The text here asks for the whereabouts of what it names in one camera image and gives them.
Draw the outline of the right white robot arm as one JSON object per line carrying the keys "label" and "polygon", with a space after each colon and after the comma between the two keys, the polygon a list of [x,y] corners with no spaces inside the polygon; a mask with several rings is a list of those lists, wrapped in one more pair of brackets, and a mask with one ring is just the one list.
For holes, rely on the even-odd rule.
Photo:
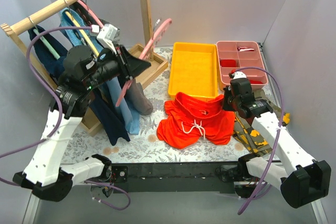
{"label": "right white robot arm", "polygon": [[301,148],[269,103],[255,98],[250,81],[240,71],[231,74],[230,84],[224,89],[223,109],[237,112],[272,147],[269,160],[257,154],[239,158],[237,173],[242,180],[258,177],[277,188],[292,208],[328,195],[330,165]]}

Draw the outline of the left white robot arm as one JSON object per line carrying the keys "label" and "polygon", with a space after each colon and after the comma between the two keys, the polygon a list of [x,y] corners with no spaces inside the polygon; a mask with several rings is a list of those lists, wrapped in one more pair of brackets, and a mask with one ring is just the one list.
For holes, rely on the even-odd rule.
{"label": "left white robot arm", "polygon": [[73,165],[61,165],[61,159],[77,126],[82,121],[93,91],[117,76],[132,79],[150,63],[132,56],[118,47],[103,49],[98,58],[88,46],[72,47],[63,60],[64,72],[58,80],[56,99],[50,104],[42,142],[22,171],[14,174],[13,182],[32,190],[42,200],[59,202],[76,184],[93,179],[106,182],[112,175],[112,162],[99,154]]}

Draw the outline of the orange red shorts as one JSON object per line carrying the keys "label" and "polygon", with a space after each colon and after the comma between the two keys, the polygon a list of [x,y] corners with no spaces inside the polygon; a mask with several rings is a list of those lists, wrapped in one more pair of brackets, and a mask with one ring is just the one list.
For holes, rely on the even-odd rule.
{"label": "orange red shorts", "polygon": [[167,118],[157,127],[157,138],[173,148],[183,149],[200,138],[215,145],[229,143],[234,131],[235,114],[222,109],[221,94],[209,101],[198,100],[179,92],[174,100],[166,101]]}

